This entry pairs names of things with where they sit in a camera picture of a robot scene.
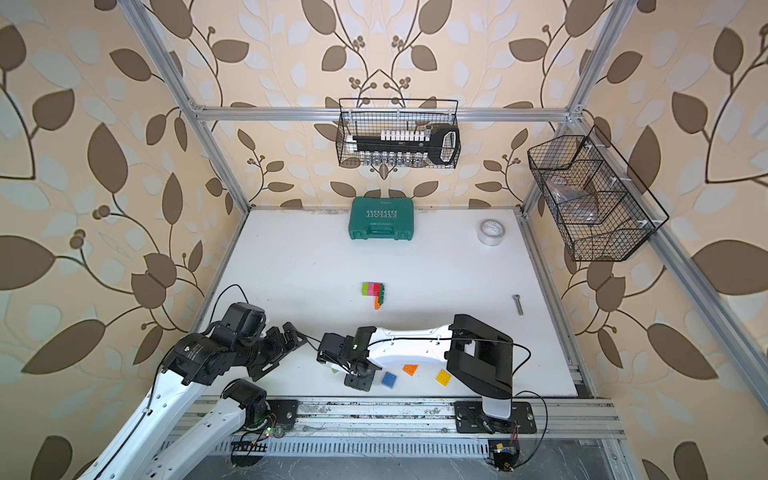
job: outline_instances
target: leaf patterned wallpaper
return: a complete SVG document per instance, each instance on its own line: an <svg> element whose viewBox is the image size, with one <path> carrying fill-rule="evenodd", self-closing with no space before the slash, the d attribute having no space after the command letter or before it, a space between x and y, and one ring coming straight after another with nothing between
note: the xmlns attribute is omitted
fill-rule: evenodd
<svg viewBox="0 0 768 480"><path fill-rule="evenodd" d="M115 2L0 2L3 478L72 478L190 328L240 219Z"/></svg>
<svg viewBox="0 0 768 480"><path fill-rule="evenodd" d="M606 0L145 0L198 104L568 103Z"/></svg>
<svg viewBox="0 0 768 480"><path fill-rule="evenodd" d="M756 0L640 0L585 110L763 349L766 21ZM768 418L652 247L576 263L543 202L531 218L597 394L616 403L647 477L764 478Z"/></svg>
<svg viewBox="0 0 768 480"><path fill-rule="evenodd" d="M574 262L545 204L531 215L595 384L648 480L765 478L768 417L653 248Z"/></svg>
<svg viewBox="0 0 768 480"><path fill-rule="evenodd" d="M340 167L330 123L221 121L214 136L256 207L349 207L367 196L483 208L522 203L533 183L525 152L552 132L542 122L467 124L456 169ZM207 186L220 194L217 179Z"/></svg>
<svg viewBox="0 0 768 480"><path fill-rule="evenodd" d="M767 36L765 2L658 2L632 17L586 113L651 184L672 231L764 352ZM632 72L612 80L628 55Z"/></svg>

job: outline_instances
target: hanging wire basket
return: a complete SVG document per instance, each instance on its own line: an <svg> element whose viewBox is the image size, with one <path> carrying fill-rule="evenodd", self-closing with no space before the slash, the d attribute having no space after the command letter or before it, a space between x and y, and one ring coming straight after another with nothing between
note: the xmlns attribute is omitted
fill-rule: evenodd
<svg viewBox="0 0 768 480"><path fill-rule="evenodd" d="M339 165L455 168L461 151L458 101L407 98L339 99Z"/></svg>
<svg viewBox="0 0 768 480"><path fill-rule="evenodd" d="M528 150L536 184L552 212L565 248L576 261L621 262L667 220L669 214L641 177L627 165L616 173L599 147L606 137L563 135ZM643 208L627 189L632 182L657 211Z"/></svg>

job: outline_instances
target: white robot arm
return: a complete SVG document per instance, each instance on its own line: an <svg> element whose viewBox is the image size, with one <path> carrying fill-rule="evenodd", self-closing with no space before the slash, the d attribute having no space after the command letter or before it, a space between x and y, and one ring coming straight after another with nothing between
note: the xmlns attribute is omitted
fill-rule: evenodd
<svg viewBox="0 0 768 480"><path fill-rule="evenodd" d="M172 446L157 454L179 418L217 376L232 366L246 366L257 381L289 352L306 343L290 323L283 332L262 334L264 311L233 303L219 322L203 333L179 340L158 369L154 384L120 432L82 480L176 480L186 476L216 445L244 426L262 425L270 414L266 391L247 379L227 386L215 408ZM344 384L370 390L376 370L404 363L445 365L458 380L483 398L486 415L510 416L511 338L469 315L451 325L419 331L361 327L354 337L326 333L317 360L347 372Z"/></svg>

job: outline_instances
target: clear tape roll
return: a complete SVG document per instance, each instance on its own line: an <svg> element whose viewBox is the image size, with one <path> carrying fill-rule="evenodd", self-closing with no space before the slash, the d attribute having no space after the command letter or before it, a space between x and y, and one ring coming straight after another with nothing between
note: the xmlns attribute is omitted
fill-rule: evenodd
<svg viewBox="0 0 768 480"><path fill-rule="evenodd" d="M498 220L487 219L478 225L478 239L486 245L493 247L504 240L506 230Z"/></svg>

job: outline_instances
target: white board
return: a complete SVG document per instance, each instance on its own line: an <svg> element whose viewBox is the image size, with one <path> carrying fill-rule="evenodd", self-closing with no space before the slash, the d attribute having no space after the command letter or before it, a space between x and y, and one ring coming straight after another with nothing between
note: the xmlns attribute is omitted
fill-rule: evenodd
<svg viewBox="0 0 768 480"><path fill-rule="evenodd" d="M477 238L485 218L500 220L507 230L496 247ZM410 241L351 240L348 223L348 210L251 211L214 299L239 283L249 302L266 310L267 328L291 322L317 339L324 333L354 336L361 326L427 329L466 313L533 352L515 374L515 392L576 395L512 210L417 210ZM385 284L380 310L361 294L363 282ZM518 315L513 294L521 296L524 316ZM229 289L214 320L240 301L240 291ZM384 372L377 372L371 391L364 393L345 387L344 373L334 374L315 357L302 346L257 384L270 396L477 396L456 378L446 387L437 383L434 366L420 366L413 377L402 367L387 370L398 377L394 389L382 385ZM515 365L525 357L524 350L514 349ZM218 395L230 380L245 376L245 368L233 368L207 394Z"/></svg>

